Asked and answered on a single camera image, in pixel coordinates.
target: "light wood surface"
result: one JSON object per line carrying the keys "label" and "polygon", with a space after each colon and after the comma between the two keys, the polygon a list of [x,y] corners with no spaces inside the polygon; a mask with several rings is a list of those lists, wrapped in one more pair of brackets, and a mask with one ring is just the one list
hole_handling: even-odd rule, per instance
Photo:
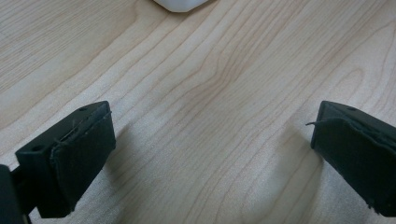
{"label": "light wood surface", "polygon": [[34,223],[396,223],[310,149],[322,100],[396,125],[396,1],[0,1],[0,162],[108,100],[118,146]]}

